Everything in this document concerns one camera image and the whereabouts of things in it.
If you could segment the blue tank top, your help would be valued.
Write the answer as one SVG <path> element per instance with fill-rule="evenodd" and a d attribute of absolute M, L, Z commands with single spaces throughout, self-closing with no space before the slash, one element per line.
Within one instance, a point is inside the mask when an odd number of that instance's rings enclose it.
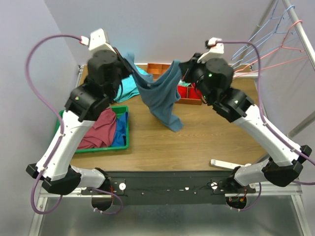
<path fill-rule="evenodd" d="M 173 132 L 183 128 L 183 123 L 178 116 L 173 114 L 174 103 L 180 100 L 178 83 L 182 78 L 180 61 L 174 60 L 166 72 L 157 80 L 153 75 L 142 74 L 134 63 L 134 54 L 127 53 L 124 59 L 133 69 L 132 77 L 138 88 L 143 103 L 149 108 L 150 113 Z"/>

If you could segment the pink wire hanger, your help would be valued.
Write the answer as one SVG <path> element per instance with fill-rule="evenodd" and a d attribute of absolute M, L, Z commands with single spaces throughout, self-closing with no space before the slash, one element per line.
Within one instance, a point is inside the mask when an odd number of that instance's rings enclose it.
<path fill-rule="evenodd" d="M 285 46 L 285 42 L 286 42 L 286 39 L 288 38 L 288 35 L 291 33 L 291 30 L 293 29 L 293 27 L 295 27 L 297 24 L 302 24 L 303 21 L 302 20 L 298 20 L 296 22 L 294 22 L 290 27 L 289 29 L 287 30 L 285 36 L 283 37 L 282 39 L 282 42 L 280 44 L 280 46 L 276 47 L 275 49 L 271 50 L 270 52 L 268 52 L 267 54 L 263 55 L 263 56 L 260 56 L 260 59 L 256 59 L 255 61 L 247 64 L 245 67 L 243 67 L 242 69 L 238 69 L 235 71 L 234 73 L 234 76 L 233 78 L 238 78 L 238 77 L 245 77 L 246 75 L 249 75 L 250 77 L 253 77 L 253 75 L 250 75 L 250 74 L 253 74 L 253 73 L 258 73 L 260 71 L 260 69 L 257 69 L 257 70 L 251 70 L 251 71 L 248 71 L 248 72 L 245 72 L 245 70 L 247 68 L 249 68 L 250 66 L 254 65 L 255 63 L 258 63 L 259 61 L 261 61 L 262 59 L 266 58 L 266 57 L 269 57 L 271 56 L 272 54 L 275 54 L 276 52 L 278 52 L 279 50 L 283 49 L 283 50 L 291 50 L 291 51 L 298 51 L 300 53 L 304 53 L 305 52 L 305 49 L 301 49 L 301 48 L 294 48 L 294 47 L 288 47 L 288 46 Z M 269 69 L 269 68 L 273 68 L 273 67 L 277 67 L 277 66 L 280 66 L 280 65 L 283 65 L 283 64 L 287 64 L 287 63 L 290 63 L 290 62 L 294 62 L 294 61 L 297 61 L 297 60 L 300 60 L 300 59 L 304 59 L 306 58 L 306 56 L 303 56 L 301 58 L 298 58 L 298 59 L 293 59 L 293 60 L 287 60 L 285 62 L 281 62 L 281 63 L 278 63 L 278 64 L 275 64 L 275 65 L 272 65 L 272 66 L 268 66 L 268 67 L 264 67 L 261 69 L 262 70 L 266 70 L 266 69 Z"/>

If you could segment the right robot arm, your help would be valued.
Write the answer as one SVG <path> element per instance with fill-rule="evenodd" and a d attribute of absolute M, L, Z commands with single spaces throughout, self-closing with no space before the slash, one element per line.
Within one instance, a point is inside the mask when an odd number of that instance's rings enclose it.
<path fill-rule="evenodd" d="M 252 183 L 268 181 L 286 187 L 294 182 L 301 174 L 311 148 L 290 140 L 268 122 L 249 96 L 231 86 L 234 70 L 224 59 L 198 62 L 200 57 L 201 54 L 194 54 L 189 61 L 179 64 L 184 81 L 194 83 L 208 106 L 250 134 L 269 155 L 263 162 L 235 167 L 223 180 L 223 189 L 236 193 Z"/>

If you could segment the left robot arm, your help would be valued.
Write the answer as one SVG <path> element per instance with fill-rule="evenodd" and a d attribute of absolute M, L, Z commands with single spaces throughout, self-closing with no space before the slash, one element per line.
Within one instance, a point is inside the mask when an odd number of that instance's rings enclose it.
<path fill-rule="evenodd" d="M 98 194 L 108 191 L 104 171 L 76 168 L 70 162 L 87 131 L 114 102 L 121 80 L 131 73 L 132 68 L 117 48 L 99 49 L 88 60 L 88 74 L 83 84 L 70 93 L 46 153 L 26 168 L 32 178 L 42 181 L 48 193 L 68 195 L 77 187 L 93 188 Z"/>

